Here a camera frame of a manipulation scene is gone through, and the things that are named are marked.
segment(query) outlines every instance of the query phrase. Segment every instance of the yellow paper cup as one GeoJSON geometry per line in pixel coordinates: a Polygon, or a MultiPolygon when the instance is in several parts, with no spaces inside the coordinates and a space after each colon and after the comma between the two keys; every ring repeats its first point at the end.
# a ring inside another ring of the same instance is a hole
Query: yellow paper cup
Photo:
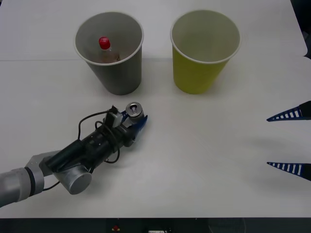
{"type": "Polygon", "coordinates": [[[201,94],[240,48],[241,34],[227,16],[209,10],[186,13],[172,25],[174,82],[201,94]]]}

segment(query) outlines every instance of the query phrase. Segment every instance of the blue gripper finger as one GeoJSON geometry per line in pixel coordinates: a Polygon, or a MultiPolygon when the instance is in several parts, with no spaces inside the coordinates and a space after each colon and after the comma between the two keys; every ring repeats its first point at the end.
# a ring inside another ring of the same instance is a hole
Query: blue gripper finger
{"type": "Polygon", "coordinates": [[[286,164],[276,162],[267,162],[267,164],[311,181],[311,164],[286,164]]]}
{"type": "Polygon", "coordinates": [[[267,119],[267,121],[281,121],[281,120],[310,120],[311,119],[311,101],[303,103],[298,107],[289,109],[282,113],[276,114],[267,119]]]}

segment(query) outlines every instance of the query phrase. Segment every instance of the cup rim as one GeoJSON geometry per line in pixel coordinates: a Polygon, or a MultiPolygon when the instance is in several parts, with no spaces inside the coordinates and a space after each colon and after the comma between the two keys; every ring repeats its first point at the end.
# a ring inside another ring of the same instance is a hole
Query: cup rim
{"type": "Polygon", "coordinates": [[[177,52],[178,52],[180,55],[182,55],[183,57],[187,58],[188,60],[191,60],[191,61],[193,61],[193,62],[200,63],[200,64],[210,64],[210,65],[211,65],[211,64],[222,63],[222,62],[228,61],[230,58],[232,58],[232,57],[239,51],[239,49],[240,49],[240,47],[241,47],[242,35],[241,35],[241,32],[240,32],[240,30],[239,30],[237,24],[236,24],[232,19],[230,19],[228,16],[226,16],[226,15],[220,13],[220,12],[217,12],[217,11],[202,10],[202,9],[200,10],[200,9],[198,9],[198,10],[188,11],[188,12],[186,12],[186,13],[183,13],[181,16],[179,16],[179,17],[174,21],[174,23],[172,24],[172,27],[171,27],[171,43],[172,43],[173,47],[177,50],[177,52]],[[182,51],[180,51],[179,48],[176,46],[176,44],[175,44],[175,42],[174,42],[174,40],[173,40],[173,28],[174,28],[176,22],[177,22],[178,20],[180,20],[181,17],[183,17],[183,16],[185,16],[185,15],[187,15],[187,14],[189,14],[189,13],[198,12],[198,11],[214,12],[214,13],[223,15],[224,17],[228,18],[228,19],[236,26],[236,28],[238,29],[239,36],[240,36],[240,41],[239,41],[238,47],[236,48],[236,50],[235,50],[230,56],[228,56],[228,57],[226,57],[226,58],[224,58],[224,59],[222,59],[222,60],[215,61],[215,62],[203,62],[203,61],[195,60],[195,59],[193,59],[193,58],[191,58],[191,57],[188,57],[188,56],[185,55],[182,51]]]}
{"type": "Polygon", "coordinates": [[[79,55],[79,57],[81,57],[81,58],[82,58],[84,61],[86,61],[87,63],[93,64],[93,65],[96,65],[96,66],[102,66],[102,67],[109,67],[109,66],[117,65],[117,64],[126,62],[127,60],[131,59],[131,58],[140,50],[143,41],[144,41],[144,30],[143,30],[143,28],[142,28],[141,23],[140,23],[135,17],[133,17],[133,16],[131,16],[131,15],[129,15],[129,14],[126,14],[126,13],[124,13],[124,12],[120,12],[120,11],[101,12],[101,13],[98,13],[98,14],[96,14],[96,15],[93,15],[93,16],[87,18],[86,20],[84,20],[84,21],[80,24],[80,26],[79,26],[78,29],[76,30],[76,33],[75,33],[74,38],[73,38],[74,49],[75,49],[76,53],[79,55]],[[92,61],[90,61],[89,59],[86,59],[84,56],[82,56],[82,55],[80,54],[80,52],[78,51],[77,46],[76,46],[76,37],[77,37],[77,33],[78,33],[79,29],[81,28],[81,26],[82,26],[86,21],[88,21],[90,18],[93,18],[93,17],[95,17],[95,16],[97,16],[97,15],[106,14],[106,13],[119,13],[119,14],[123,14],[123,15],[126,15],[126,16],[131,17],[131,18],[132,18],[134,21],[136,21],[136,23],[140,26],[140,29],[141,29],[141,41],[140,41],[140,44],[139,44],[139,46],[137,47],[137,49],[136,49],[130,56],[128,56],[128,57],[125,58],[125,59],[122,59],[122,60],[120,60],[120,61],[118,61],[118,62],[112,62],[112,63],[97,63],[97,62],[92,62],[92,61]]]}

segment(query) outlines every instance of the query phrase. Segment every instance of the black cable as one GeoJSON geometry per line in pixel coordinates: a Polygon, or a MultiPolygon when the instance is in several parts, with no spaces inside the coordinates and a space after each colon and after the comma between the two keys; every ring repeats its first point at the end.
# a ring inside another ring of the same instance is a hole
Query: black cable
{"type": "Polygon", "coordinates": [[[110,112],[110,109],[109,109],[109,110],[106,110],[106,111],[103,111],[103,112],[91,114],[91,115],[89,115],[89,116],[83,118],[82,120],[80,120],[79,125],[78,125],[78,129],[79,129],[79,132],[78,132],[78,139],[80,139],[80,136],[81,136],[81,123],[82,123],[83,121],[85,121],[86,119],[89,119],[89,118],[91,118],[91,117],[98,116],[98,115],[105,114],[105,113],[109,113],[109,112],[110,112]]]}
{"type": "MultiPolygon", "coordinates": [[[[98,115],[101,115],[101,114],[109,113],[110,111],[111,111],[111,110],[109,109],[109,110],[106,110],[106,111],[103,111],[103,112],[94,113],[94,114],[91,114],[91,115],[89,115],[89,116],[83,118],[82,120],[80,120],[79,125],[78,125],[78,139],[80,139],[80,136],[81,136],[81,123],[82,123],[83,121],[85,121],[86,119],[89,119],[89,118],[91,118],[91,117],[94,117],[94,116],[98,116],[98,115]]],[[[96,121],[96,122],[95,122],[95,128],[96,128],[96,129],[98,128],[98,127],[97,127],[97,124],[98,124],[98,123],[102,124],[102,125],[104,126],[104,128],[106,128],[106,129],[110,132],[110,134],[111,134],[111,136],[112,136],[112,138],[113,138],[113,140],[114,140],[114,142],[115,142],[115,144],[116,144],[116,146],[117,146],[117,149],[118,149],[117,158],[116,158],[114,161],[112,161],[112,162],[110,162],[110,161],[105,161],[106,163],[114,164],[114,163],[117,162],[117,161],[119,160],[119,158],[120,158],[120,147],[119,147],[118,141],[117,141],[115,135],[113,134],[113,132],[112,132],[106,125],[104,125],[103,122],[101,122],[101,121],[96,121]]],[[[91,169],[89,170],[89,173],[93,173],[94,169],[95,169],[95,165],[91,167],[91,169]]],[[[54,188],[55,186],[57,186],[59,183],[60,183],[60,182],[57,182],[56,184],[52,185],[51,187],[44,188],[43,191],[48,191],[48,190],[54,188]]]]}
{"type": "Polygon", "coordinates": [[[118,150],[117,158],[116,158],[114,161],[112,161],[112,162],[111,162],[111,161],[105,161],[105,162],[108,163],[108,164],[114,164],[114,163],[116,163],[116,162],[119,160],[119,158],[120,158],[120,147],[119,147],[118,141],[117,141],[117,139],[116,139],[114,133],[111,131],[111,129],[109,129],[108,126],[104,125],[103,122],[101,122],[101,121],[96,121],[96,122],[95,122],[95,128],[96,128],[96,129],[98,128],[98,127],[97,127],[97,124],[98,124],[98,123],[102,124],[102,126],[104,126],[104,128],[105,128],[106,130],[109,131],[109,133],[111,134],[111,136],[112,136],[112,138],[113,138],[113,140],[114,140],[115,146],[117,147],[117,150],[118,150]]]}
{"type": "Polygon", "coordinates": [[[53,184],[51,187],[44,188],[43,191],[48,191],[48,190],[54,188],[55,186],[57,186],[58,184],[59,184],[59,182],[57,182],[56,184],[53,184]]]}

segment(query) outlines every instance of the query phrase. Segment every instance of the robotic arm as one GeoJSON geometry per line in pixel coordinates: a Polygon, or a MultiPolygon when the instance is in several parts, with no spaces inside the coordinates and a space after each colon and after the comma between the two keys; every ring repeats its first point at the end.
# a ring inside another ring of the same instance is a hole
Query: robotic arm
{"type": "Polygon", "coordinates": [[[70,194],[81,193],[91,183],[92,172],[97,166],[102,162],[115,163],[120,148],[133,144],[147,117],[137,102],[128,104],[121,113],[112,106],[105,112],[85,117],[79,123],[78,139],[66,148],[35,155],[26,167],[0,174],[0,207],[47,191],[59,183],[70,194]],[[81,123],[99,114],[106,114],[103,121],[96,121],[95,131],[80,140],[81,123]],[[115,152],[118,152],[116,160],[109,161],[109,156],[115,152]],[[59,182],[44,189],[44,177],[52,174],[59,182]]]}

